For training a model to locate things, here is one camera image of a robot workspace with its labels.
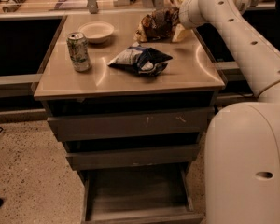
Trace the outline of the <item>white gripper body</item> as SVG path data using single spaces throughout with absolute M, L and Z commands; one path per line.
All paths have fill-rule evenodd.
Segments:
M 193 29 L 205 24 L 205 19 L 201 14 L 198 0 L 185 0 L 179 9 L 180 23 L 186 29 Z

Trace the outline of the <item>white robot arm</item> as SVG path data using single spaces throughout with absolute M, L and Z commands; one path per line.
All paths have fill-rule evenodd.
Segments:
M 222 108 L 205 137 L 207 224 L 280 224 L 280 51 L 242 16 L 249 0 L 184 0 L 187 28 L 212 24 L 255 101 Z

